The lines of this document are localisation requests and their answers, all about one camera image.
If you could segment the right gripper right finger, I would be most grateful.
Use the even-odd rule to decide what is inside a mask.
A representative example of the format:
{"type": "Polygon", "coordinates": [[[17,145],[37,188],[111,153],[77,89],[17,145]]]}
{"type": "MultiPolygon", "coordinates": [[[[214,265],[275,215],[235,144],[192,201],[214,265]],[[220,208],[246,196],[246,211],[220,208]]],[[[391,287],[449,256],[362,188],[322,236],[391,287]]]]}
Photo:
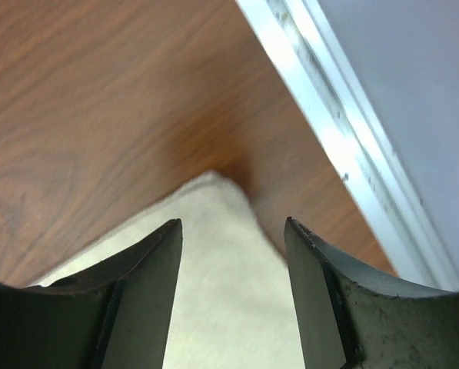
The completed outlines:
{"type": "Polygon", "coordinates": [[[289,218],[288,272],[307,368],[459,368],[459,291],[397,278],[289,218]]]}

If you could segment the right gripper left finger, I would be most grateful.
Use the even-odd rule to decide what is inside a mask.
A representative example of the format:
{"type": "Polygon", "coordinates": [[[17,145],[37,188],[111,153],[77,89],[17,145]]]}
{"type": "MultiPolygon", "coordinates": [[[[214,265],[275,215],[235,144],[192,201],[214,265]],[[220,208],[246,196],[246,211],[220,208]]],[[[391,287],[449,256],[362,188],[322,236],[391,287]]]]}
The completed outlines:
{"type": "Polygon", "coordinates": [[[166,222],[47,287],[0,283],[0,368],[160,368],[182,250],[166,222]]]}

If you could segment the beige cloth napkin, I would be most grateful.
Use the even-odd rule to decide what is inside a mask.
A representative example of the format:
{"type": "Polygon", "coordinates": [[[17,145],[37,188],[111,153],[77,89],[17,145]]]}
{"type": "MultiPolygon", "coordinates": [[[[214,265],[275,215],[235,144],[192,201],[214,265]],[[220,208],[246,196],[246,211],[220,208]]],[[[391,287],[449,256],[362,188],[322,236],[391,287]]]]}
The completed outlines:
{"type": "Polygon", "coordinates": [[[213,171],[137,213],[38,279],[48,286],[170,219],[183,227],[166,368],[301,368],[288,269],[242,190],[213,171]]]}

